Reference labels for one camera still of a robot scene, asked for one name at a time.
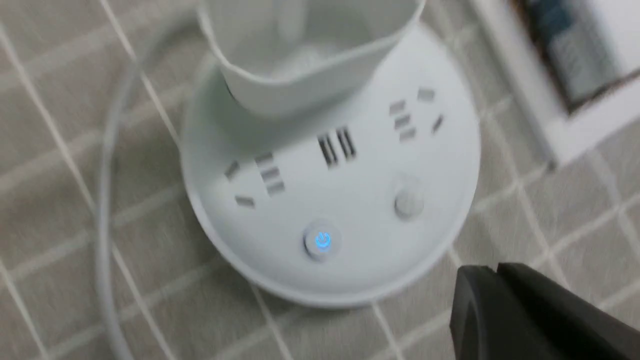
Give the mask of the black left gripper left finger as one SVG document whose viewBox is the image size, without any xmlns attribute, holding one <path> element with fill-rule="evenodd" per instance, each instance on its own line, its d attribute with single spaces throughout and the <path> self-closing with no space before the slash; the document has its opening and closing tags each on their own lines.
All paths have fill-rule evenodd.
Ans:
<svg viewBox="0 0 640 360">
<path fill-rule="evenodd" d="M 457 360 L 565 359 L 487 266 L 457 269 L 449 328 Z"/>
</svg>

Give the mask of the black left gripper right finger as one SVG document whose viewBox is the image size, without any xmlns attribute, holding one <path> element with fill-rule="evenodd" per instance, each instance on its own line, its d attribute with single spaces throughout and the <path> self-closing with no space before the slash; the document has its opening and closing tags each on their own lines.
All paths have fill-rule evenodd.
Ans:
<svg viewBox="0 0 640 360">
<path fill-rule="evenodd" d="M 505 280 L 547 341 L 567 360 L 638 360 L 640 333 L 523 263 L 502 262 Z"/>
</svg>

